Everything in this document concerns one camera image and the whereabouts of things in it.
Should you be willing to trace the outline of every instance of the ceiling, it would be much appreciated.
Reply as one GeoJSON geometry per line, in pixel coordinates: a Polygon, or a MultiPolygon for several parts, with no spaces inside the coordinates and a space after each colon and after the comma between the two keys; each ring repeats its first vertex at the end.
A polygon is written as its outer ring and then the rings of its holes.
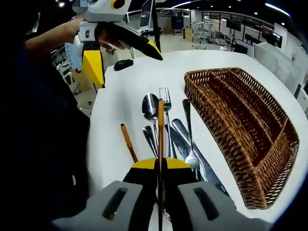
{"type": "MultiPolygon", "coordinates": [[[[70,20],[75,15],[72,10],[73,2],[70,0],[61,0],[65,3],[64,7],[59,7],[55,0],[45,0],[44,6],[41,6],[41,20],[38,32],[44,32],[63,22],[70,20]]],[[[139,10],[146,0],[132,0],[129,11],[139,10]]],[[[163,3],[157,3],[156,7],[172,7],[174,5],[186,2],[187,0],[166,0],[163,3]]],[[[300,0],[191,0],[192,2],[181,6],[184,9],[197,9],[201,11],[226,11],[250,15],[260,18],[264,21],[274,24],[285,23],[285,27],[299,39],[303,40],[303,33],[308,35],[307,19],[303,15],[300,0]],[[288,12],[292,17],[265,6],[265,3],[271,3],[288,12]]]]}

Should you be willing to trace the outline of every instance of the chopstick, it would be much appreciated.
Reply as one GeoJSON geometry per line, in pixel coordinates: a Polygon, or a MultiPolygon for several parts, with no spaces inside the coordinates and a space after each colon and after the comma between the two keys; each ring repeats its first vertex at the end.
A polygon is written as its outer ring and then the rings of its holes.
{"type": "Polygon", "coordinates": [[[130,138],[129,138],[126,126],[124,124],[121,124],[121,129],[122,129],[122,132],[123,132],[123,136],[124,136],[126,145],[127,145],[128,149],[129,149],[129,152],[131,154],[131,157],[133,158],[134,163],[136,163],[136,162],[138,162],[138,158],[137,158],[137,156],[135,154],[135,151],[134,151],[134,148],[133,148],[133,144],[130,141],[130,138]]]}
{"type": "Polygon", "coordinates": [[[164,101],[158,103],[158,230],[163,228],[163,178],[162,163],[164,158],[164,101]]]}

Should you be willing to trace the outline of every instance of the silver cutlery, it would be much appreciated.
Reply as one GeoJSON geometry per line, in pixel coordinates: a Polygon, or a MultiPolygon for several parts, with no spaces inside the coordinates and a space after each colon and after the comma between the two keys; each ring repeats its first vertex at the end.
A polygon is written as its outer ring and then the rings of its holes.
{"type": "MultiPolygon", "coordinates": [[[[165,89],[160,88],[159,89],[159,98],[164,101],[164,111],[166,113],[167,126],[168,126],[168,128],[170,128],[170,120],[169,120],[169,113],[168,112],[171,109],[172,104],[171,104],[169,89],[168,88],[165,88],[165,89]]],[[[168,157],[177,159],[177,155],[175,153],[175,149],[174,149],[174,146],[173,146],[173,142],[172,142],[170,133],[168,133],[168,139],[169,139],[168,157]]]]}
{"type": "MultiPolygon", "coordinates": [[[[165,129],[167,132],[170,132],[172,141],[175,145],[175,147],[178,149],[180,155],[182,156],[183,160],[185,160],[189,154],[190,147],[185,143],[183,138],[172,128],[170,127],[170,130],[168,129],[168,126],[165,125],[165,129]]],[[[196,178],[199,181],[204,181],[205,179],[202,178],[200,171],[195,171],[194,173],[196,174],[196,178]]]]}
{"type": "MultiPolygon", "coordinates": [[[[182,137],[183,141],[187,145],[189,145],[188,131],[184,127],[182,121],[180,121],[179,119],[174,119],[172,121],[172,126],[174,127],[175,131],[182,137]]],[[[215,187],[217,189],[221,190],[225,195],[229,196],[227,190],[222,185],[221,181],[219,180],[219,178],[217,177],[217,175],[215,174],[215,172],[211,168],[210,164],[204,158],[204,156],[202,155],[202,153],[200,152],[200,150],[198,149],[196,144],[194,142],[192,142],[192,143],[193,143],[193,151],[197,155],[197,157],[200,161],[200,165],[202,166],[204,173],[205,173],[204,176],[203,176],[204,180],[209,182],[210,184],[215,185],[215,187]]]]}
{"type": "Polygon", "coordinates": [[[192,134],[192,124],[191,124],[191,103],[189,100],[183,100],[183,107],[186,115],[187,120],[187,127],[188,127],[188,137],[190,143],[190,151],[188,157],[185,159],[185,162],[193,169],[194,171],[200,170],[200,163],[198,157],[193,152],[193,134],[192,134]]]}
{"type": "Polygon", "coordinates": [[[157,135],[157,128],[156,122],[158,120],[158,98],[154,94],[146,94],[142,100],[142,113],[143,116],[152,122],[154,127],[154,134],[155,134],[155,146],[158,148],[158,135],[157,135]]]}
{"type": "Polygon", "coordinates": [[[154,140],[154,136],[153,136],[153,133],[152,133],[152,128],[151,126],[145,126],[143,129],[143,134],[146,138],[146,141],[148,141],[148,144],[154,154],[154,156],[158,159],[158,152],[157,152],[157,149],[156,149],[156,146],[155,146],[155,140],[154,140]]]}

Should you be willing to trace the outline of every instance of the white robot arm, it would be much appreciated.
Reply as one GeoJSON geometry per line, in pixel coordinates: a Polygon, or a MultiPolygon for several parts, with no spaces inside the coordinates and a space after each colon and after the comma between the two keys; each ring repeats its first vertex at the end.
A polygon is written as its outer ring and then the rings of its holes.
{"type": "Polygon", "coordinates": [[[73,10],[84,13],[84,21],[75,36],[77,46],[75,55],[82,56],[82,69],[98,87],[104,87],[103,58],[100,52],[98,36],[106,30],[111,38],[130,49],[140,50],[145,55],[163,60],[159,49],[140,32],[127,25],[124,15],[131,0],[76,0],[73,10]]]}

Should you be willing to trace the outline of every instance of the fork tines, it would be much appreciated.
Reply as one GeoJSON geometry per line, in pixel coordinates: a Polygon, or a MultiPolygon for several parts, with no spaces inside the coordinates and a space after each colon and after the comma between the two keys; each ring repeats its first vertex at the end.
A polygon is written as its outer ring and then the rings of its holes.
{"type": "Polygon", "coordinates": [[[159,88],[159,99],[162,99],[165,103],[170,103],[169,88],[159,88]]]}

